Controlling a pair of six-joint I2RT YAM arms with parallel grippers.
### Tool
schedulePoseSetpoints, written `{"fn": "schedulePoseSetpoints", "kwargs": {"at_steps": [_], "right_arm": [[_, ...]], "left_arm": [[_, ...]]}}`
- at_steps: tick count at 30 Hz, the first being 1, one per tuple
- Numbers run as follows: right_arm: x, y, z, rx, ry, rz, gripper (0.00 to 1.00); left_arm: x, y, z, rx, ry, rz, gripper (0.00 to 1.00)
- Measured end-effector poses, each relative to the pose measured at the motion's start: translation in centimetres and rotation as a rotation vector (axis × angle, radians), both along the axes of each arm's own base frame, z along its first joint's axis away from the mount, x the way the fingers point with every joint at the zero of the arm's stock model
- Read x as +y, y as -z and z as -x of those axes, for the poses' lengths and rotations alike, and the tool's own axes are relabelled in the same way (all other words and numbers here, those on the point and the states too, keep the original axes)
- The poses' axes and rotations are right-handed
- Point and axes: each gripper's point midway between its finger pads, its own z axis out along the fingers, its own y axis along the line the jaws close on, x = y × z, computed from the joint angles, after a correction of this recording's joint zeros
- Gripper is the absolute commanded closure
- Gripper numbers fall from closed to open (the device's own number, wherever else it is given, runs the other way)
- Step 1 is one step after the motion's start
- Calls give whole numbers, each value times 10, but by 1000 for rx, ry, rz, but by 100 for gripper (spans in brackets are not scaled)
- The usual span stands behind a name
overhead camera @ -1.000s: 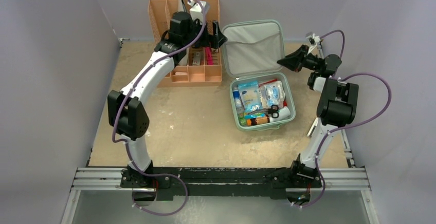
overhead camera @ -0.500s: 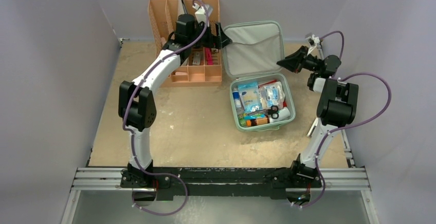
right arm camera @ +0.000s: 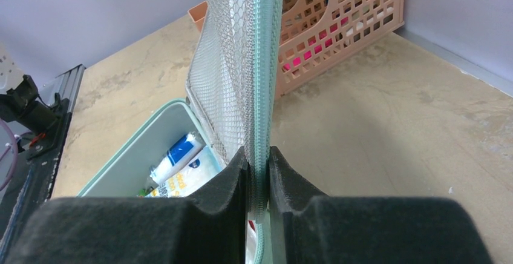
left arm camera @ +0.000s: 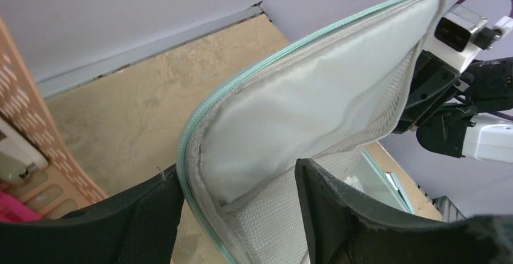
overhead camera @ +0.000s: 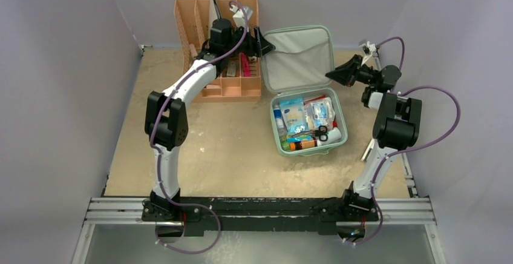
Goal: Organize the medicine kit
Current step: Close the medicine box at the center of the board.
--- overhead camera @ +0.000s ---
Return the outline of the red zipper pouch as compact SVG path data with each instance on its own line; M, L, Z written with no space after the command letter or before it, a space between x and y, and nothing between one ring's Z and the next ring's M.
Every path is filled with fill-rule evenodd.
M318 97L313 97L313 98L310 98L310 99L305 99L304 100L304 104L307 104L307 103L312 102L312 101L318 101L318 100L323 99L325 97L326 97L326 95L321 95L321 96L318 96Z

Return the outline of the mint green case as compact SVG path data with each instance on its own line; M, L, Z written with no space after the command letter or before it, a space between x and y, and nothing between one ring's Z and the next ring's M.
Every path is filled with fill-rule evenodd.
M348 132L338 95L328 85L331 80L325 74L334 70L332 37L329 30L321 25L292 27L272 30L264 38L271 42L276 50L261 58L262 76L269 91L275 94L270 101L270 117L278 151L282 156L311 156L328 154L328 152L346 142ZM281 101L298 97L310 99L326 95L332 100L336 116L333 128L338 127L342 133L339 142L326 146L299 151L283 151L280 142L287 140L297 142L317 139L304 131L295 135L279 136L273 108L279 107Z

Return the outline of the small white bottle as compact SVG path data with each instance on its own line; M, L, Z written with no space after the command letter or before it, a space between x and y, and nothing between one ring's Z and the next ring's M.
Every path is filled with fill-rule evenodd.
M326 133L321 134L317 140L316 144L317 146L326 146L333 143L337 143L341 140L342 133L339 130L338 127L334 127L333 129L329 130Z

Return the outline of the black handled scissors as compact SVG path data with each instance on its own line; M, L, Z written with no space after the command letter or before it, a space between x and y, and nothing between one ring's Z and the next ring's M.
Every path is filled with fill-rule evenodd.
M317 137L321 142L328 141L328 127L325 125L320 125L317 129L312 129L309 132L311 136Z

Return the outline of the blue cotton swab bag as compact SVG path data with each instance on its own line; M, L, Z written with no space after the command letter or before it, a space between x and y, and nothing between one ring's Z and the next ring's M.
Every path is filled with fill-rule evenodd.
M306 120L303 98L298 97L279 103L282 116L287 127L287 134L295 135L304 131L309 131Z

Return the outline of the small green medicine box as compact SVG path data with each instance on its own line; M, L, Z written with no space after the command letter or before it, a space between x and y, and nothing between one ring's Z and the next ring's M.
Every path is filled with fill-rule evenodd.
M280 145L281 145L281 149L283 151L289 151L290 150L290 143L287 140L282 140L280 142Z

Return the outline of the clear bag blue packets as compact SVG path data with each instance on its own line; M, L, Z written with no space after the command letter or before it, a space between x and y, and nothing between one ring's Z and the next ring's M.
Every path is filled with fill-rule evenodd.
M333 128L335 121L335 110L332 100L329 97L313 100L304 105L306 122L310 129L317 129L325 126L328 130Z

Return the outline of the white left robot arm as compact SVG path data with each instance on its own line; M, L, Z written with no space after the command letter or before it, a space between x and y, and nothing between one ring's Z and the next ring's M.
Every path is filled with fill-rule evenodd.
M149 210L166 221L180 215L175 200L180 187L177 179L180 146L188 135L187 107L205 86L221 76L230 57L240 53L261 58L276 47L264 38L260 28L234 28L227 19L217 19L189 70L163 92L153 91L146 103L144 129L155 154L156 181L149 196Z

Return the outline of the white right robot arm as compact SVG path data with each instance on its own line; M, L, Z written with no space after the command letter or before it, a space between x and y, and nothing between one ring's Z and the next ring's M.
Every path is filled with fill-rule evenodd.
M392 93L401 75L393 65L375 70L367 66L359 54L326 74L327 78L346 87L355 82L365 84L361 102L377 111L372 129L373 147L364 170L344 191L339 204L341 215L348 220L375 208L377 188L395 156L412 147L419 137L422 101Z

